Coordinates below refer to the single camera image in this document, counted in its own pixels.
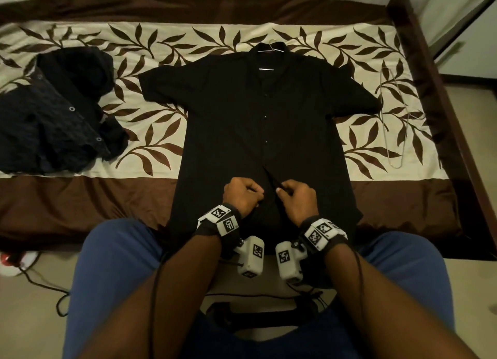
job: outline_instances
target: left hand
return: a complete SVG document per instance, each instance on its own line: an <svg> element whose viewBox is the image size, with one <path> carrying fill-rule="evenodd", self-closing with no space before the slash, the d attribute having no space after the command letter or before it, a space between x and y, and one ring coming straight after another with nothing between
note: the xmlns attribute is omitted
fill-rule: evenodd
<svg viewBox="0 0 497 359"><path fill-rule="evenodd" d="M236 207L246 217L264 199L264 190L251 178L233 177L224 186L223 203Z"/></svg>

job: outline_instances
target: right hand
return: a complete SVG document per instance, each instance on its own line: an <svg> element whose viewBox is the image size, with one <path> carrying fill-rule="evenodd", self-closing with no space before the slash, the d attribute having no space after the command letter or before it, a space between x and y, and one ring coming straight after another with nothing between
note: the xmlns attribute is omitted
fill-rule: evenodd
<svg viewBox="0 0 497 359"><path fill-rule="evenodd" d="M276 189L276 193L283 202L283 206L285 206L286 214L297 227L300 227L307 218L319 215L318 199L313 188L306 183L292 179L281 184L285 188L293 190L292 196L279 187Z"/></svg>

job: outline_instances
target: black shirt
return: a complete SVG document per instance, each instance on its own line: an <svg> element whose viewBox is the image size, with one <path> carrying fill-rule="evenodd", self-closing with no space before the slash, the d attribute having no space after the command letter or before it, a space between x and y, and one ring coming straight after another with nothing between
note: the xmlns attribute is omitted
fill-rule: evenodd
<svg viewBox="0 0 497 359"><path fill-rule="evenodd" d="M344 70L325 60L289 52L282 43L258 44L249 52L208 55L182 67L142 73L147 101L176 102L188 110L188 125L174 195L171 238L186 241L197 219L221 203L234 176L264 189L264 200L242 225L242 237L276 243L295 238L275 182L307 183L318 196L320 216L353 237L362 217L348 177L332 117L377 113L378 100ZM259 70L272 68L273 71Z"/></svg>

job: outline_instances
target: thigh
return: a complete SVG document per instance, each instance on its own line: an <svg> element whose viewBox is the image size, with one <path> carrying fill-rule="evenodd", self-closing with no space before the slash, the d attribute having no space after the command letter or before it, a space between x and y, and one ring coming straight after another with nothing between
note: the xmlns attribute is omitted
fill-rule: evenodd
<svg viewBox="0 0 497 359"><path fill-rule="evenodd" d="M443 258L433 244L420 236L388 232L358 251L449 328L454 328L449 278ZM309 324L260 343L258 353L273 359L371 357L338 298Z"/></svg>
<svg viewBox="0 0 497 359"><path fill-rule="evenodd" d="M91 231L72 282L64 359L81 353L93 331L155 271L161 256L152 231L137 220L109 220ZM199 313L181 357L198 357L200 353L237 357L231 350L244 353L245 349L245 343Z"/></svg>

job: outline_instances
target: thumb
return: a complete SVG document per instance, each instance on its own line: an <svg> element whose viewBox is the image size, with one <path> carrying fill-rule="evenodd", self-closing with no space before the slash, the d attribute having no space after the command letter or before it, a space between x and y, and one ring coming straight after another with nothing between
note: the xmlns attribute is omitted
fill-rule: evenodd
<svg viewBox="0 0 497 359"><path fill-rule="evenodd" d="M283 205L286 206L292 199L291 196L288 195L286 191L284 191L281 187L276 188L276 193L278 194L279 199L283 202Z"/></svg>

